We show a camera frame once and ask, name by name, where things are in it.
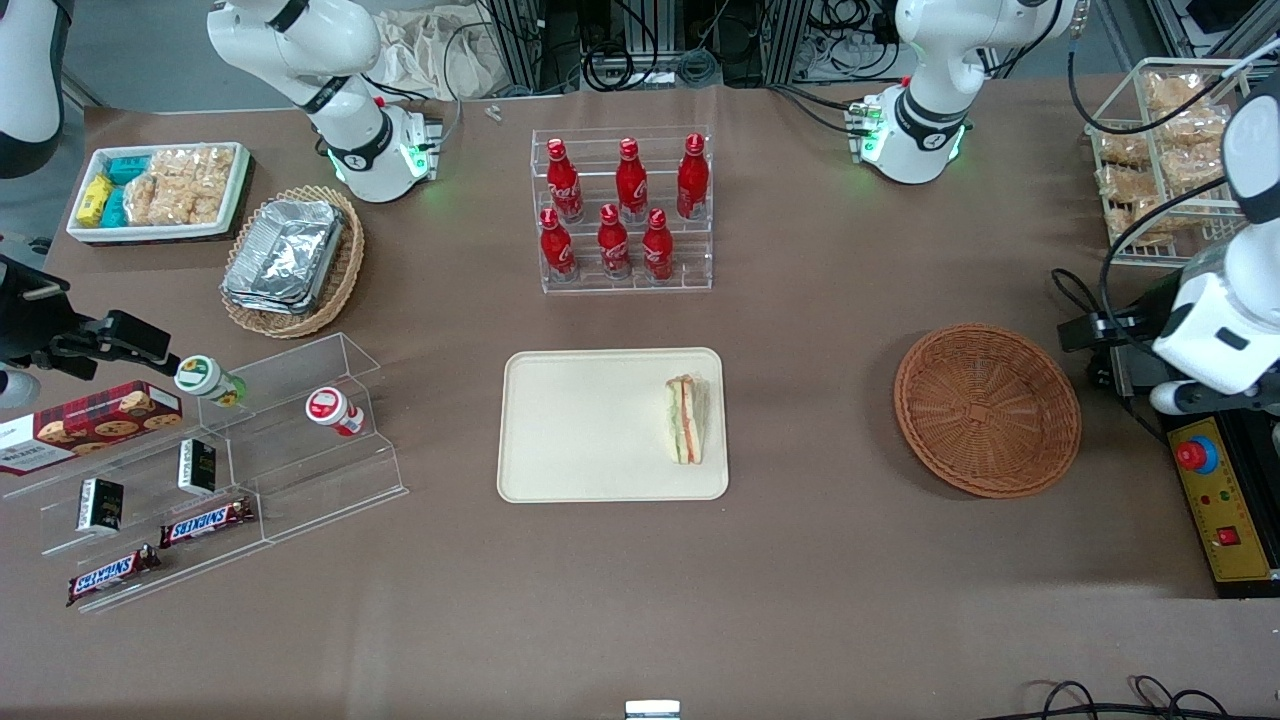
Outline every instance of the red button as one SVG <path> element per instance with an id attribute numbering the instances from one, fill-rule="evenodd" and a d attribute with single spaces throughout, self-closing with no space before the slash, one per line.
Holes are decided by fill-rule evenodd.
<path id="1" fill-rule="evenodd" d="M 1190 439 L 1178 443 L 1174 457 L 1184 470 L 1199 470 L 1208 462 L 1208 452 L 1204 451 L 1204 446 Z"/>
<path id="2" fill-rule="evenodd" d="M 1240 533 L 1236 533 L 1234 527 L 1219 528 L 1217 542 L 1219 544 L 1240 544 Z"/>

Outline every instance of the white bottle with red label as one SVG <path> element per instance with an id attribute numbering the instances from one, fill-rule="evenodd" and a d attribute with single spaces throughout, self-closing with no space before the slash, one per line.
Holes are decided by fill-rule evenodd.
<path id="1" fill-rule="evenodd" d="M 307 418 L 333 428 L 342 437 L 351 437 L 365 429 L 365 411 L 335 387 L 323 387 L 311 393 L 307 398 Z"/>

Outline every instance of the coca-cola bottle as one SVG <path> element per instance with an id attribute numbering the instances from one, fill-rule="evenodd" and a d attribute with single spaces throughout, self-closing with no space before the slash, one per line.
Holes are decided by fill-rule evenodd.
<path id="1" fill-rule="evenodd" d="M 644 233 L 644 269 L 649 281 L 662 284 L 671 279 L 675 242 L 667 229 L 667 214 L 649 210 L 649 229 Z"/>
<path id="2" fill-rule="evenodd" d="M 543 225 L 543 258 L 547 259 L 547 269 L 552 282 L 567 283 L 577 279 L 577 260 L 573 258 L 572 240 L 559 224 L 556 210 L 547 208 L 539 215 Z"/>
<path id="3" fill-rule="evenodd" d="M 552 202 L 559 211 L 561 219 L 568 224 L 582 219 L 582 183 L 577 178 L 577 168 L 568 159 L 564 150 L 564 141 L 552 138 L 547 141 L 547 156 L 552 164 L 547 168 L 547 184 L 552 190 Z"/>
<path id="4" fill-rule="evenodd" d="M 685 159 L 676 172 L 676 211 L 686 220 L 707 219 L 707 188 L 712 170 L 703 156 L 704 150 L 707 138 L 695 132 L 685 138 Z"/>
<path id="5" fill-rule="evenodd" d="M 604 274 L 611 281 L 631 277 L 631 258 L 627 256 L 627 228 L 618 223 L 618 208 L 612 202 L 600 206 L 600 231 L 595 234 L 600 243 Z"/>
<path id="6" fill-rule="evenodd" d="M 622 206 L 622 222 L 635 225 L 645 220 L 649 211 L 649 177 L 640 164 L 640 145 L 634 137 L 623 137 L 618 142 L 618 205 Z"/>

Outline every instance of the wicker basket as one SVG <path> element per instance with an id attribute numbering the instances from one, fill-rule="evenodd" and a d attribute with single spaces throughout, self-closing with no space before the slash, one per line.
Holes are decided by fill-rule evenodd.
<path id="1" fill-rule="evenodd" d="M 993 325 L 920 338 L 899 365 L 893 407 L 929 470 L 982 497 L 1047 488 L 1080 446 L 1080 406 L 1066 375 L 1027 338 Z"/>
<path id="2" fill-rule="evenodd" d="M 237 325 L 269 337 L 289 340 L 319 331 L 332 323 L 338 316 L 338 313 L 342 311 L 343 305 L 351 297 L 351 291 L 356 288 L 360 264 L 365 259 L 365 231 L 360 225 L 360 218 L 356 215 L 356 209 L 352 208 L 351 201 L 328 187 L 306 186 L 285 190 L 276 195 L 274 200 L 323 200 L 340 208 L 346 215 L 342 236 L 338 238 L 338 251 L 333 256 L 333 264 L 329 266 L 329 277 L 325 278 L 324 291 L 315 310 L 306 315 L 264 313 L 233 305 L 227 297 L 223 297 L 223 305 Z M 236 236 L 236 245 L 232 246 L 230 258 L 227 259 L 227 268 L 230 268 L 232 263 L 236 261 L 236 255 L 244 243 L 244 236 L 248 233 L 248 228 L 253 224 L 253 220 L 257 219 L 259 213 L 262 211 L 262 208 L 266 208 L 266 202 L 257 210 L 253 210 L 253 214 L 241 227 L 239 234 Z"/>

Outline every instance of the white tray with snacks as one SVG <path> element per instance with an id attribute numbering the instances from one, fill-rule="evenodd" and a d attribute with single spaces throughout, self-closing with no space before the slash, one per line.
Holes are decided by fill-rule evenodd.
<path id="1" fill-rule="evenodd" d="M 184 224 L 155 224 L 155 225 L 128 225 L 116 228 L 86 227 L 76 219 L 76 210 L 84 200 L 84 193 L 90 183 L 100 173 L 106 170 L 108 163 L 116 158 L 132 158 L 138 155 L 151 156 L 160 150 L 187 150 L 193 151 L 207 146 L 230 147 L 234 158 L 230 165 L 230 174 L 227 177 L 227 187 L 223 191 L 218 218 L 205 223 Z M 67 234 L 86 245 L 151 245 L 163 242 L 183 242 L 197 240 L 214 240 L 216 236 L 227 233 L 236 219 L 239 208 L 242 190 L 250 168 L 250 152 L 239 142 L 192 142 L 183 145 L 137 145 L 133 147 L 104 147 L 95 150 L 88 159 L 88 168 L 81 178 L 79 190 L 76 193 L 76 202 L 67 218 Z"/>
<path id="2" fill-rule="evenodd" d="M 698 464 L 673 457 L 667 380 L 681 375 L 703 393 Z M 707 347 L 517 352 L 500 436 L 507 502 L 716 500 L 728 489 L 724 373 Z"/>

